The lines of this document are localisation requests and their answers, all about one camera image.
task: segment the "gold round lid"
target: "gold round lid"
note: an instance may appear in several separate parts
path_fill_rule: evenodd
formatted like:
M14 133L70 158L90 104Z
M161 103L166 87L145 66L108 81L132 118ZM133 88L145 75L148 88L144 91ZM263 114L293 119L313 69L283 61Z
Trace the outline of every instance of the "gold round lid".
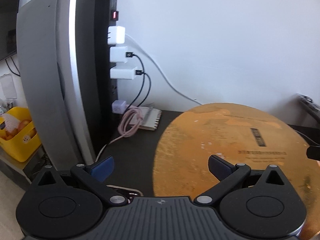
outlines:
M320 167L307 158L308 144L284 122L258 109L228 103L197 106L178 116L159 140L153 168L156 196L197 195L219 181L208 170L216 154L264 170L277 164L308 210L300 234L320 231Z

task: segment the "yellow basket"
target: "yellow basket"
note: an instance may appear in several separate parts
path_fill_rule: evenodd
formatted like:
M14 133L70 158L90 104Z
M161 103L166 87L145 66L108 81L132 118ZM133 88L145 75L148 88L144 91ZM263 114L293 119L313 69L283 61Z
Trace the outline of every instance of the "yellow basket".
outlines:
M8 114L13 115L18 120L22 121L24 119L32 120L30 112L27 108L14 107L10 109ZM18 162L25 162L33 152L41 145L38 133L30 139L28 134L35 126L33 122L29 123L25 128L23 128L15 137L6 141L0 138L0 145L12 158L16 159ZM5 136L5 129L0 130L0 136Z

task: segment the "beige floor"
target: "beige floor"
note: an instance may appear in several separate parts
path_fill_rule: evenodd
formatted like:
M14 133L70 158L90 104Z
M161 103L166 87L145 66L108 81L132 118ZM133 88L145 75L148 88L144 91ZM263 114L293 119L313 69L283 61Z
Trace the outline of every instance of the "beige floor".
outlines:
M24 191L0 171L0 239L20 240L23 234L16 221L16 207Z

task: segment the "black screen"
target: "black screen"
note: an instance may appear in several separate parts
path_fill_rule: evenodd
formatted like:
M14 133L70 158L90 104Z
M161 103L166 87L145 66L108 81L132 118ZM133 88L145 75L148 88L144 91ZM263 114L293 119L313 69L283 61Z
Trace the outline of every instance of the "black screen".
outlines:
M0 61L17 51L18 5L19 0L0 0Z

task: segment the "white foam fruit net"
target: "white foam fruit net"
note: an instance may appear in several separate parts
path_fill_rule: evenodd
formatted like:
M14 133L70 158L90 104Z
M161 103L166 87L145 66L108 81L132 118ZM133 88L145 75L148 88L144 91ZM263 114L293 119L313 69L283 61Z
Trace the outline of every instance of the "white foam fruit net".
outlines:
M2 114L2 118L4 119L5 128L8 132L12 132L14 129L17 129L20 123L20 120L15 118L11 114Z

